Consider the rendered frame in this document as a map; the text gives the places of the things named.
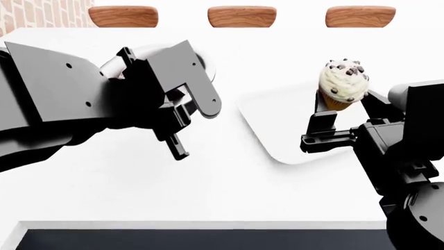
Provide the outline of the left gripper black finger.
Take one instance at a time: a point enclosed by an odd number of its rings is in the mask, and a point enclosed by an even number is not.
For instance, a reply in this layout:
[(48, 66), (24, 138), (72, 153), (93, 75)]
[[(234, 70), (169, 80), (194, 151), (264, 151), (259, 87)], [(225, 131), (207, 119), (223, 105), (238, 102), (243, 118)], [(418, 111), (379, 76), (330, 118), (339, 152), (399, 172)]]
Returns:
[(133, 68), (136, 57), (133, 53), (133, 50), (129, 47), (123, 47), (118, 53), (117, 56), (120, 57), (126, 66), (127, 69)]
[(183, 160), (189, 156), (188, 151), (185, 150), (178, 135), (175, 133), (166, 135), (165, 142), (175, 160)]

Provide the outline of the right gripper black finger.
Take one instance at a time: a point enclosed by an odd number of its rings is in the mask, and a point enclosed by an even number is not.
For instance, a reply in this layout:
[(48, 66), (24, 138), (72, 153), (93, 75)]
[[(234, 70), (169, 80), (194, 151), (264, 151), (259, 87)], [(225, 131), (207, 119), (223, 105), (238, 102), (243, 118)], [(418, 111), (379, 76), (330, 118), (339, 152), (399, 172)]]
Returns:
[(327, 108), (321, 91), (317, 90), (314, 114), (309, 118), (306, 133), (301, 136), (300, 149), (304, 153), (320, 153), (339, 147), (334, 141), (336, 117), (336, 111)]
[(361, 103), (370, 119), (387, 119), (390, 122), (396, 121), (395, 107), (391, 105), (386, 97), (379, 93), (369, 90), (367, 95), (361, 100)]

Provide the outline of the chocolate chip frosted cupcake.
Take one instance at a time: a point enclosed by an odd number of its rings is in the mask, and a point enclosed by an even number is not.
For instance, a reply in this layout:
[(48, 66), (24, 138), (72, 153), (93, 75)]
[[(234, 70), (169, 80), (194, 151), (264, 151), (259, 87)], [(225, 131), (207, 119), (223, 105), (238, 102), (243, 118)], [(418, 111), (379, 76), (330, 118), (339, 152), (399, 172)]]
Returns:
[(330, 60), (321, 70), (318, 90), (329, 110), (345, 110), (368, 95), (370, 79), (358, 60)]

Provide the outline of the white rectangular tray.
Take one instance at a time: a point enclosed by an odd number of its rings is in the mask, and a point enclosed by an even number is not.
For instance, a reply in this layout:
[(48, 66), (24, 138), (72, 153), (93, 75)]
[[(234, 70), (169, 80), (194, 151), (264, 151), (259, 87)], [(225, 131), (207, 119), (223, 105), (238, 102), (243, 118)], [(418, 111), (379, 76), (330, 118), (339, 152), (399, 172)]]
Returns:
[(237, 107), (250, 129), (270, 157), (288, 165), (299, 165), (342, 155), (350, 147), (340, 147), (322, 153), (305, 153), (300, 149), (300, 137), (307, 131), (314, 114), (317, 84), (301, 82), (241, 95)]

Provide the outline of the wooden stool seat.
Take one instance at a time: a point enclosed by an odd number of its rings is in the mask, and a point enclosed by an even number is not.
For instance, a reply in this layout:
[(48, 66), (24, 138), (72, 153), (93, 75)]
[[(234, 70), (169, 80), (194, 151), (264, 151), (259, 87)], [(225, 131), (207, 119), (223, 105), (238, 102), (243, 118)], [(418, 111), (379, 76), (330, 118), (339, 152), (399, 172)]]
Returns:
[(270, 6), (215, 6), (207, 18), (213, 28), (270, 28), (277, 10)]
[(155, 28), (159, 22), (158, 11), (151, 6), (95, 6), (88, 13), (100, 28)]
[(396, 8), (390, 6), (335, 6), (327, 9), (328, 28), (384, 28), (393, 20)]

